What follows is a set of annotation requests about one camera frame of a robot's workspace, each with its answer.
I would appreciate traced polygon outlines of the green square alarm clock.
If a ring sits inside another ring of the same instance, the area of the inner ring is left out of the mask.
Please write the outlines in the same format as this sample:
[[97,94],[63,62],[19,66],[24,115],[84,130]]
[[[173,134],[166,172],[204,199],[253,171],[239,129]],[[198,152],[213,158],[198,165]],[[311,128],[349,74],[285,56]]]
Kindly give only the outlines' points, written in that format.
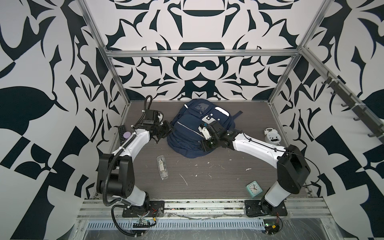
[[262,188],[259,186],[259,184],[256,181],[249,183],[246,186],[246,190],[248,191],[248,193],[252,198],[256,197],[257,195],[263,192]]

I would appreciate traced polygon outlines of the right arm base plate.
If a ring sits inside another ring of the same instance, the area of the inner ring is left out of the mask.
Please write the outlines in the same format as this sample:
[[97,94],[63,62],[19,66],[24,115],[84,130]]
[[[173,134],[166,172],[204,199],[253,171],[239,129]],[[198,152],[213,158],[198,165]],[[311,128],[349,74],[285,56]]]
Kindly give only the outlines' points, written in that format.
[[288,215],[288,211],[284,202],[281,202],[277,207],[273,207],[265,199],[245,200],[244,204],[246,216],[249,218],[263,216],[286,217]]

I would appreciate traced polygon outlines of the aluminium frame rail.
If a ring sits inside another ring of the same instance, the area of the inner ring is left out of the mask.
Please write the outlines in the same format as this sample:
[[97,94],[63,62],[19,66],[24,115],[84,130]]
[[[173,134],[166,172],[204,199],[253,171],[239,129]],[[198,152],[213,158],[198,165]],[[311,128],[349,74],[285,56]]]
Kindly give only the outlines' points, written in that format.
[[[160,207],[167,217],[245,217],[246,199],[167,199]],[[331,218],[332,214],[322,198],[288,198],[284,202],[291,218]],[[110,207],[101,200],[86,200],[77,215],[78,219],[107,219]]]

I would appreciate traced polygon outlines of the clear plastic pen box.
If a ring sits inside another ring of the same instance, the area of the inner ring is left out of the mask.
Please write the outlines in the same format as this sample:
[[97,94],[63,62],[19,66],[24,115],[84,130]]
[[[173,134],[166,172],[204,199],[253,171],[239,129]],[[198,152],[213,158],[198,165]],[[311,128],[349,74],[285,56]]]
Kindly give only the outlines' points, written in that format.
[[166,164],[166,158],[165,156],[161,155],[157,157],[157,164],[158,164],[158,170],[159,174],[162,180],[165,180],[168,178],[169,173],[168,173],[168,168]]

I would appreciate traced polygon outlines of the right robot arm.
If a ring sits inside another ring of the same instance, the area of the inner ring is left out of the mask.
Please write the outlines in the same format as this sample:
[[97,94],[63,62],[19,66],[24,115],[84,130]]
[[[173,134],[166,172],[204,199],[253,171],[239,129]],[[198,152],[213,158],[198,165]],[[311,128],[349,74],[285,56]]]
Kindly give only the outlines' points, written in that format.
[[277,170],[277,181],[263,196],[260,206],[264,211],[277,208],[287,197],[298,194],[304,186],[311,169],[300,150],[294,146],[276,146],[252,138],[242,131],[226,130],[217,121],[202,123],[198,127],[204,140],[203,150],[218,147],[229,148],[254,156]]

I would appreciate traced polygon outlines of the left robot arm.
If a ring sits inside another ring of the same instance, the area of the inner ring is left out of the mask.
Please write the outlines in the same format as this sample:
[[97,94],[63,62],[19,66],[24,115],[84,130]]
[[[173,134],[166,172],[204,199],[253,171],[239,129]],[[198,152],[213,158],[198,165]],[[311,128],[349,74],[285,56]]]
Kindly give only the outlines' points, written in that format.
[[135,184],[134,160],[152,139],[158,142],[166,138],[172,126],[164,120],[164,114],[156,110],[144,110],[133,126],[130,137],[111,154],[103,154],[98,165],[97,192],[109,207],[122,203],[123,207],[150,208],[149,194]]

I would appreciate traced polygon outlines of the navy blue student backpack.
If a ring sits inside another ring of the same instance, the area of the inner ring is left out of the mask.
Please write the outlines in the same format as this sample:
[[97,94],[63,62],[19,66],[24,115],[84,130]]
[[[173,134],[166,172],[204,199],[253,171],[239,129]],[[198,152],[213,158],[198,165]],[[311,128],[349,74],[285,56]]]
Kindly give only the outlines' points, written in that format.
[[235,129],[235,119],[243,112],[231,115],[228,111],[204,99],[195,99],[180,109],[172,120],[173,130],[167,137],[171,149],[182,156],[193,159],[213,152],[204,152],[201,142],[204,139],[198,130],[201,123],[218,121],[227,130]]

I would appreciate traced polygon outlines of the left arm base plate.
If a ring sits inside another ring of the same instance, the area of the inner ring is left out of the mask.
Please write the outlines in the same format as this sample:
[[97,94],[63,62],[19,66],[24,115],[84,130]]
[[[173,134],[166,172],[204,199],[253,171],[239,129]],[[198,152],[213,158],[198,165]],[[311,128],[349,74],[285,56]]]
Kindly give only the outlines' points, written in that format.
[[141,207],[127,207],[123,210],[123,218],[152,217],[163,213],[165,201],[149,201]]

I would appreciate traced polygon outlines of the black remote control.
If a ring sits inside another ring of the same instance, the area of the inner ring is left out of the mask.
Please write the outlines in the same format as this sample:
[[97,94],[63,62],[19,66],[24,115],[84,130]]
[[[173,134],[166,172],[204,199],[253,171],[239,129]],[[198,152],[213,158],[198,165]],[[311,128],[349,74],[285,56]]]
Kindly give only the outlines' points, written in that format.
[[118,135],[119,135],[120,146],[122,146],[126,141],[126,138],[124,137],[125,132],[126,132],[126,126],[125,125],[118,126]]

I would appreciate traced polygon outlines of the wall hook rail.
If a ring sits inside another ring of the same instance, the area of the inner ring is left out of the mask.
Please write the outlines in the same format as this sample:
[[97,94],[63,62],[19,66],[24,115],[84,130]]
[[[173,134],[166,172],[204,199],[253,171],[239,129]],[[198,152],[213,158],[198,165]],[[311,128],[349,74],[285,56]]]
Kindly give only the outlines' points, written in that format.
[[336,78],[330,71],[326,73],[327,79],[322,82],[322,85],[328,85],[332,92],[332,96],[338,96],[343,103],[341,106],[351,110],[356,115],[353,120],[363,122],[364,125],[371,131],[368,134],[369,138],[376,138],[382,144],[384,143],[384,122],[350,90],[342,80]]

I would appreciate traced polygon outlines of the small purple bottle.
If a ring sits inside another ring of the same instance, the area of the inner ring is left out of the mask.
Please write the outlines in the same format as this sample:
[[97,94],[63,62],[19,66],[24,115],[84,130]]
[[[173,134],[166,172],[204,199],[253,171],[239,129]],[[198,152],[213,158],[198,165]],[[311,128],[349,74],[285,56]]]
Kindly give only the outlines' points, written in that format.
[[125,132],[124,134],[123,134],[123,137],[124,137],[124,139],[129,139],[130,137],[131,137],[131,132]]

